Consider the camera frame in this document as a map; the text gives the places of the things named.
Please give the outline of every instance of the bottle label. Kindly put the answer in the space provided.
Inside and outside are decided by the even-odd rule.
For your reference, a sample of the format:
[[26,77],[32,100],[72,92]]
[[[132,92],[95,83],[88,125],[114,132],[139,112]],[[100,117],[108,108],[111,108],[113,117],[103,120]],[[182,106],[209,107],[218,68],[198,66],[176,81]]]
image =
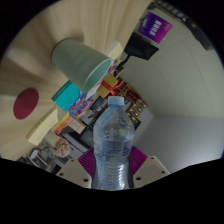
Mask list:
[[123,142],[123,151],[122,151],[122,156],[128,156],[131,152],[131,147],[132,147],[132,140],[128,140]]
[[102,141],[98,142],[98,147],[95,147],[94,151],[98,156],[103,157],[108,157],[108,155],[120,155],[122,157],[126,157],[130,154],[131,147],[132,140],[124,142]]

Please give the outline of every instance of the water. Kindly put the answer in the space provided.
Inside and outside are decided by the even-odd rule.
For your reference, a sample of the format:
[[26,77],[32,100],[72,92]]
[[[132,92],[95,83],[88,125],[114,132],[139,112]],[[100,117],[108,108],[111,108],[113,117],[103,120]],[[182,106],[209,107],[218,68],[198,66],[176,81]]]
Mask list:
[[110,97],[108,105],[109,108],[94,125],[93,132],[97,189],[122,190],[127,181],[127,164],[135,131],[123,105],[110,104]]

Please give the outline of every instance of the magenta object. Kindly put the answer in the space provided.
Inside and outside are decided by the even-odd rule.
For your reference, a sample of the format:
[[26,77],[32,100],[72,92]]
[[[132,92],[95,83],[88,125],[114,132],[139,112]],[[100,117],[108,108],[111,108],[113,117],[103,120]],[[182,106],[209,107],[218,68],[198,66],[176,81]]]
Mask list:
[[149,12],[140,33],[159,44],[172,26],[166,20]]
[[83,166],[86,172],[92,177],[95,174],[95,157],[94,157],[94,149],[91,148],[87,152],[85,152],[82,156],[78,158],[79,163]]
[[[132,178],[147,158],[148,156],[146,156],[135,146],[132,146],[131,155],[129,159],[129,171]],[[96,169],[94,148],[89,149],[82,156],[80,156],[78,158],[78,161],[93,179]]]
[[131,156],[129,159],[129,171],[132,178],[147,158],[148,156],[146,156],[143,152],[141,152],[135,146],[132,146]]

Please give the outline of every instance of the red circle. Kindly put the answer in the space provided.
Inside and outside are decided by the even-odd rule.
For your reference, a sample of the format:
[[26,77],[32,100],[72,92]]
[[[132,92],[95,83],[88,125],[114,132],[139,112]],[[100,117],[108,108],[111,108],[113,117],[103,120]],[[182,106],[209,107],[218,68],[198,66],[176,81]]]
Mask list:
[[15,103],[13,112],[17,119],[21,120],[29,116],[37,106],[39,94],[37,90],[29,88],[19,94]]

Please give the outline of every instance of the book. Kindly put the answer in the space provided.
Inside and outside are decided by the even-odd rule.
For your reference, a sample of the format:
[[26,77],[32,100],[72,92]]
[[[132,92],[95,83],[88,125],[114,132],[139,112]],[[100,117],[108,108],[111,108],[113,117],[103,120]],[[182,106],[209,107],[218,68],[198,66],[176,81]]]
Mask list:
[[26,139],[38,146],[48,131],[58,122],[57,107],[52,107],[30,130]]

